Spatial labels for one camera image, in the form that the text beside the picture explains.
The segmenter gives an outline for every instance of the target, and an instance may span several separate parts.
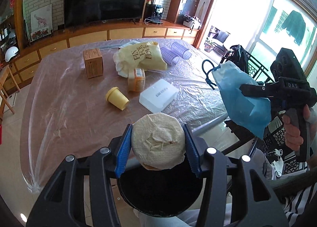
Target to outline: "barcode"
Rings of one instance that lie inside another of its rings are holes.
[[[135,69],[135,77],[142,77],[142,70],[141,69]]]

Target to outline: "silver screw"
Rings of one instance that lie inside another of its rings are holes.
[[[107,147],[103,147],[103,148],[100,149],[100,152],[101,152],[102,154],[108,154],[108,153],[110,152],[110,149],[107,148]]]
[[[245,162],[250,162],[251,158],[248,155],[243,155],[242,156],[242,160],[245,161]]]
[[[73,156],[73,155],[68,155],[66,158],[65,158],[65,160],[67,161],[67,162],[71,162],[71,161],[73,161],[75,159],[75,157]]]
[[[215,154],[217,152],[217,150],[213,147],[208,147],[207,148],[207,152],[211,155]]]

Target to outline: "yellow plastic cup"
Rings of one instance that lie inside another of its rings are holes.
[[[113,87],[106,94],[107,102],[112,103],[114,106],[118,107],[120,110],[124,110],[129,103],[124,94],[122,94],[118,87]]]

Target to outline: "blue bag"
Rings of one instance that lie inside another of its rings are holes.
[[[231,61],[213,68],[212,75],[230,119],[263,139],[264,129],[271,121],[270,100],[245,97],[239,89],[242,84],[258,85],[256,81]]]

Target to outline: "hand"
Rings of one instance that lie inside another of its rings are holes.
[[[304,119],[308,120],[310,117],[310,110],[308,105],[305,105],[303,110]],[[284,129],[285,129],[285,139],[286,145],[294,150],[298,151],[300,145],[303,144],[303,138],[300,136],[301,132],[297,127],[291,124],[291,119],[287,115],[283,115]],[[310,124],[310,138],[311,141],[314,139],[317,132],[317,122]]]

